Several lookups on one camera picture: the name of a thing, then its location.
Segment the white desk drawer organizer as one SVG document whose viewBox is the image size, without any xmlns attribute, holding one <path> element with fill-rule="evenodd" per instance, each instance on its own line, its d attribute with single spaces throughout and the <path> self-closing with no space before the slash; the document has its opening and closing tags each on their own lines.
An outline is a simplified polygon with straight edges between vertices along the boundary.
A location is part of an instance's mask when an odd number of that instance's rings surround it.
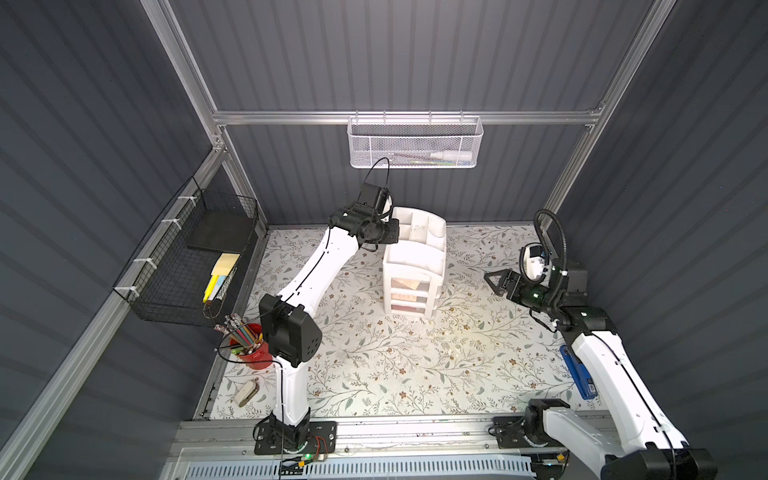
<svg viewBox="0 0 768 480">
<path fill-rule="evenodd" d="M 446 279 L 447 223 L 408 207 L 396 207 L 393 217 L 399 221 L 399 237 L 383 258 L 385 312 L 430 318 Z"/>
</svg>

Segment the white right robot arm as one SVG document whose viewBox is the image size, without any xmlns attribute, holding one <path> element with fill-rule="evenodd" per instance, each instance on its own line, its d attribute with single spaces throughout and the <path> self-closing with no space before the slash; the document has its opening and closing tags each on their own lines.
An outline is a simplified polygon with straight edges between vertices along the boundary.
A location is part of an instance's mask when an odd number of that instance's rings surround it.
<svg viewBox="0 0 768 480">
<path fill-rule="evenodd" d="M 548 315 L 575 365 L 591 376 L 607 406 L 618 438 L 610 441 L 582 420 L 568 403 L 532 399 L 515 423 L 493 428 L 502 437 L 518 432 L 534 447 L 557 442 L 600 479 L 713 479 L 718 467 L 704 448 L 690 445 L 653 398 L 632 365 L 607 313 L 558 288 L 526 282 L 505 269 L 484 276 L 492 291 L 531 311 Z"/>
</svg>

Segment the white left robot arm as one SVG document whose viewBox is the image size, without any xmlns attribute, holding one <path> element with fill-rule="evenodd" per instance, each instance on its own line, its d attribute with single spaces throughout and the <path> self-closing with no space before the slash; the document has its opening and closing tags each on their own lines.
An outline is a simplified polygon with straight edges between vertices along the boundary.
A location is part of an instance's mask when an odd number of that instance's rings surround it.
<svg viewBox="0 0 768 480">
<path fill-rule="evenodd" d="M 277 383 L 274 416 L 296 428 L 309 418 L 309 361 L 319 350 L 322 331 L 314 316 L 328 287 L 342 267 L 365 244 L 397 241 L 393 201 L 379 206 L 356 201 L 334 212 L 312 255 L 276 295 L 259 302 L 259 320 L 269 353 L 275 360 Z"/>
</svg>

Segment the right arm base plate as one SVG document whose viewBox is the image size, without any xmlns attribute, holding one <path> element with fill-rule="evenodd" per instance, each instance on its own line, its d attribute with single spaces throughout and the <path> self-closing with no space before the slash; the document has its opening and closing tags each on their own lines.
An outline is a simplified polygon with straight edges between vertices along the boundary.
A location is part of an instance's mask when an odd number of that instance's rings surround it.
<svg viewBox="0 0 768 480">
<path fill-rule="evenodd" d="M 565 449 L 556 440 L 542 440 L 528 435 L 525 430 L 525 418 L 522 415 L 493 417 L 491 425 L 487 428 L 487 433 L 496 440 L 500 449 Z"/>
</svg>

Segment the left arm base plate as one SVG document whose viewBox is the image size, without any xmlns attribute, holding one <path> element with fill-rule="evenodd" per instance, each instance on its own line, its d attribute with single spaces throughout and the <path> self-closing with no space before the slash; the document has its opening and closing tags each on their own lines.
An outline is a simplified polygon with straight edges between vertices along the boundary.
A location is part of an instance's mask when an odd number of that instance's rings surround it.
<svg viewBox="0 0 768 480">
<path fill-rule="evenodd" d="M 337 437 L 335 421 L 303 420 L 290 426 L 270 415 L 253 430 L 254 454 L 330 454 L 335 452 Z"/>
</svg>

